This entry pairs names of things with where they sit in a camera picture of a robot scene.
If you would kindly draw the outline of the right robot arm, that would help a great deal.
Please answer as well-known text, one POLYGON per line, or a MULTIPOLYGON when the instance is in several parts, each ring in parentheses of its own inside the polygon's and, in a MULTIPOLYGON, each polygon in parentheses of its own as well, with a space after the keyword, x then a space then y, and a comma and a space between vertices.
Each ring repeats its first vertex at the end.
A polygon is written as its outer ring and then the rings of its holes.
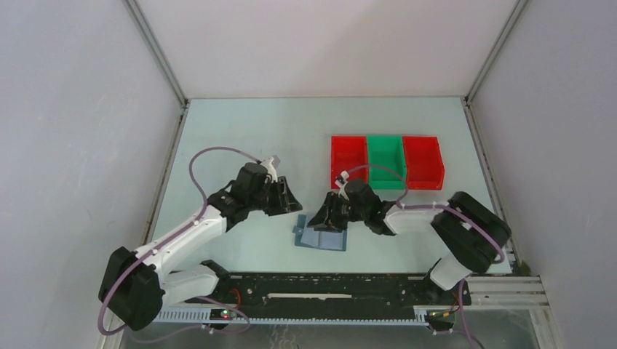
POLYGON ((426 274, 423 294, 429 302, 443 303, 465 278, 505 261, 503 248, 511 238, 510 227, 464 191, 447 201, 407 205, 381 199, 366 182, 352 180, 329 192, 306 225, 342 233, 349 223, 362 222, 377 235, 398 236, 410 231, 410 224, 422 213, 432 215, 430 226, 448 250, 426 274))

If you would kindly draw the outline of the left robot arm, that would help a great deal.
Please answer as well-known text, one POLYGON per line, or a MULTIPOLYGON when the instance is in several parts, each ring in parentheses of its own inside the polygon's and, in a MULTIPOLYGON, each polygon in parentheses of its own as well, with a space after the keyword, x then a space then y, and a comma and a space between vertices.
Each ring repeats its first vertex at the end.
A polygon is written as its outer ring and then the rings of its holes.
POLYGON ((198 248, 229 232, 249 213, 269 217, 302 210, 287 179, 266 162, 246 163, 236 179, 206 198, 205 204, 177 230, 132 251, 121 246, 109 257, 98 298, 104 310, 118 316, 124 326, 138 331, 148 326, 168 305, 205 296, 222 302, 230 283, 211 267, 176 267, 198 248))

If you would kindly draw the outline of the blue leather card holder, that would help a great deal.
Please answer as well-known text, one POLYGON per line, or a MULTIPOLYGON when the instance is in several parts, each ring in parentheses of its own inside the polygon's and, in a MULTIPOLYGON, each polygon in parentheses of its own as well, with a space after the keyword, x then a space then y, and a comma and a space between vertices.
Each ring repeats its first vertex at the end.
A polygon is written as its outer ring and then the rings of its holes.
POLYGON ((318 249, 333 252, 345 252, 347 250, 348 231, 319 231, 308 226, 312 215, 298 215, 296 225, 292 229, 295 234, 294 245, 309 249, 318 249))

